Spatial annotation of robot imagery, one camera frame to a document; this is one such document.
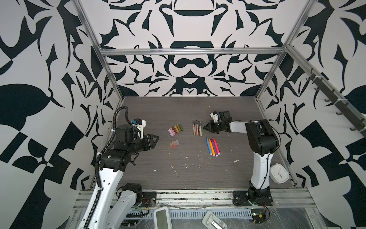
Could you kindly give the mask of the cream pen purple cap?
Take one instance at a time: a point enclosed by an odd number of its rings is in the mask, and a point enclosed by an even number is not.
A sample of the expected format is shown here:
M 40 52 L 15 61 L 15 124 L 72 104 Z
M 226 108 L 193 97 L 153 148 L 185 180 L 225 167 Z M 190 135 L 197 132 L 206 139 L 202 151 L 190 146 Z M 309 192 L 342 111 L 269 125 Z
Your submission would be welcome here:
M 202 122 L 200 122 L 200 125 L 199 125 L 199 127 L 200 127 L 200 136 L 203 136 L 203 128 L 202 128 Z

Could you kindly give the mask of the blue highlighter marker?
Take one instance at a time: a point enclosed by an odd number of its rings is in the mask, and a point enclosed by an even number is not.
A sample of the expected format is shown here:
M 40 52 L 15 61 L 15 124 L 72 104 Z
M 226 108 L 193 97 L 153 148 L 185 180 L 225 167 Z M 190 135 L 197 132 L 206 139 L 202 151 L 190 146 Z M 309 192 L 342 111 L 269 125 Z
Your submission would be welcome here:
M 210 140 L 208 138 L 206 138 L 206 143 L 207 143 L 207 147 L 208 147 L 208 150 L 209 150 L 209 154 L 212 156 L 213 152 L 212 152 Z

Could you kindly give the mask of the pink highlighter marker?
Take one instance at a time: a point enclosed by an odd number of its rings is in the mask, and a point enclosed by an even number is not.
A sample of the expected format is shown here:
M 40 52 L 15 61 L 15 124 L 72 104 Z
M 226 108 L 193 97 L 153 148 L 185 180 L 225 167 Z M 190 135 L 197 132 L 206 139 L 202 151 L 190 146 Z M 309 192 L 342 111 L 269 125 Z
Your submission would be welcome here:
M 220 151 L 219 151 L 218 144 L 217 144 L 215 138 L 213 138 L 213 144 L 214 144 L 214 148 L 215 148 L 215 153 L 216 153 L 217 156 L 219 156 Z

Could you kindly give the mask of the purple highlighter marker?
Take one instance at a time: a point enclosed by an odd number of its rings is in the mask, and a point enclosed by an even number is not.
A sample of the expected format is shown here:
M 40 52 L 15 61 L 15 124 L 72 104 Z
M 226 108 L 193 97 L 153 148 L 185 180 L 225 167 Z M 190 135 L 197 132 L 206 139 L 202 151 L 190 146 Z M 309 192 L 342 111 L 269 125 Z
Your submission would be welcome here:
M 216 146 L 215 146 L 215 143 L 214 143 L 214 140 L 211 139 L 211 145 L 212 145 L 212 151 L 213 151 L 213 155 L 215 156 L 218 156 L 218 152 L 217 152 L 217 149 L 216 149 Z

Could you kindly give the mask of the green pen pink cap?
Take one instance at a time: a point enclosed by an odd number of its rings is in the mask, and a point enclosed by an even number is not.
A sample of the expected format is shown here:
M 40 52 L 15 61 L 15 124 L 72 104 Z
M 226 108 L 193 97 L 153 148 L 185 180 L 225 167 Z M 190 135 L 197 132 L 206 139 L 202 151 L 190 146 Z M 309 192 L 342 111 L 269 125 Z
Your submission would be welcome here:
M 201 136 L 204 136 L 204 125 L 202 121 L 201 121 Z

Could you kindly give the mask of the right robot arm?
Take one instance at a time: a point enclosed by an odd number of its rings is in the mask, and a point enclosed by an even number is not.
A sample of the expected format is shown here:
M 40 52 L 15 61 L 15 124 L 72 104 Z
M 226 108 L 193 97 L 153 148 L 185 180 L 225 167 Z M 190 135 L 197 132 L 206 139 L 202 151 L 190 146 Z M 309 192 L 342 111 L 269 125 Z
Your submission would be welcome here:
M 268 120 L 234 121 L 229 111 L 214 111 L 210 117 L 212 120 L 204 126 L 204 130 L 217 134 L 221 131 L 247 134 L 250 149 L 254 154 L 248 198 L 254 200 L 268 196 L 270 194 L 270 164 L 274 153 L 280 146 L 280 140 Z

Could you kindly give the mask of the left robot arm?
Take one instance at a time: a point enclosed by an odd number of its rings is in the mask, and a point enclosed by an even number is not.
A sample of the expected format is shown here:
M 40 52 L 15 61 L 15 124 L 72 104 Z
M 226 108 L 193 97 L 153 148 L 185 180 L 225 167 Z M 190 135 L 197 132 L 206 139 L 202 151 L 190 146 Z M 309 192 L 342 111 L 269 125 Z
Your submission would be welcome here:
M 132 207 L 142 203 L 143 191 L 139 184 L 128 183 L 112 204 L 117 186 L 129 163 L 134 164 L 140 152 L 151 151 L 159 136 L 145 134 L 146 121 L 128 118 L 128 107 L 116 109 L 112 118 L 112 135 L 95 164 L 96 187 L 80 220 L 79 229 L 118 229 Z

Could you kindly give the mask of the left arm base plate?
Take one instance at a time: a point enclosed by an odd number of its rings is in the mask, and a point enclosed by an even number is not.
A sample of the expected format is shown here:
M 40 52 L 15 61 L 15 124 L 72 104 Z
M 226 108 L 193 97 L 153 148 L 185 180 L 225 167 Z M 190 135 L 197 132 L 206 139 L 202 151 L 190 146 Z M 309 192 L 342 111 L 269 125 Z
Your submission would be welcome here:
M 143 191 L 141 197 L 138 198 L 138 207 L 149 208 L 153 207 L 156 203 L 157 192 L 155 191 Z

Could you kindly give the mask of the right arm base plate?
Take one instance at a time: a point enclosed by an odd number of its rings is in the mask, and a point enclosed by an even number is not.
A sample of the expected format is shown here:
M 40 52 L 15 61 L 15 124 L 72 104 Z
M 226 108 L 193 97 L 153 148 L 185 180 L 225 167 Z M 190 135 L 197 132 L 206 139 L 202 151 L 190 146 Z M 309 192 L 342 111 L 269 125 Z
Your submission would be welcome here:
M 233 191 L 235 206 L 272 206 L 273 198 L 267 189 L 249 189 L 248 191 Z

